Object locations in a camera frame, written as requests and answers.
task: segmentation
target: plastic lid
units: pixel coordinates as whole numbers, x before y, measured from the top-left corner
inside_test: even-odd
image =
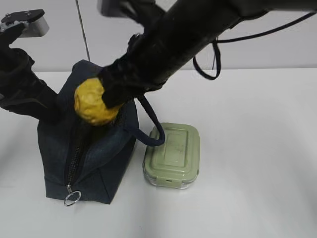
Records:
[[[166,141],[157,147],[147,147],[144,173],[156,185],[181,188],[193,182],[199,171],[200,138],[198,131],[184,124],[162,123]],[[151,137],[158,138],[153,128]]]

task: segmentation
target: zipper pull ring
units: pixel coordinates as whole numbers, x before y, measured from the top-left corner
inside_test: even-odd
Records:
[[[67,191],[68,191],[69,194],[68,194],[68,195],[65,197],[65,199],[64,199],[64,206],[70,207],[70,206],[74,205],[76,202],[78,202],[78,201],[80,200],[80,198],[81,198],[81,191],[74,191],[74,192],[73,192],[73,191],[71,190],[71,185],[70,185],[70,184],[66,185],[66,188],[67,188]],[[74,201],[69,200],[70,197],[73,196],[73,195],[75,195],[75,194],[78,194],[77,199],[74,200]]]

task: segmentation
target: dark blue fabric bag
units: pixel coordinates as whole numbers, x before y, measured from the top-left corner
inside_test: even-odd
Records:
[[[65,205],[77,200],[110,204],[129,163],[135,140],[149,146],[162,145],[165,135],[153,109],[144,96],[138,98],[160,132],[150,138],[139,129],[134,100],[127,102],[116,120],[105,126],[91,126],[74,110],[74,92],[101,67],[82,60],[57,97],[62,119],[56,125],[38,125],[46,197],[61,199]]]

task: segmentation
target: bag handle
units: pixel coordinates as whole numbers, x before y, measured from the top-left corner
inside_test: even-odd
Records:
[[[139,128],[136,128],[131,125],[126,125],[124,129],[130,132],[135,138],[137,138],[139,141],[141,141],[145,145],[148,145],[148,146],[163,145],[165,142],[165,133],[164,133],[162,125],[160,124],[157,116],[155,115],[153,108],[151,107],[149,101],[146,99],[145,96],[138,97],[138,100],[141,103],[144,110],[146,111],[146,113],[151,118],[151,120],[154,122],[156,128],[158,129],[159,139],[156,140],[154,138],[151,138],[148,135],[146,135],[143,131],[141,131]]]

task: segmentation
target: yellow crumpled ball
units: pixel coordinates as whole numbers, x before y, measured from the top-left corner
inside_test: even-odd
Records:
[[[90,78],[75,91],[75,111],[92,125],[105,125],[117,116],[122,105],[107,108],[102,100],[104,88],[98,78]]]

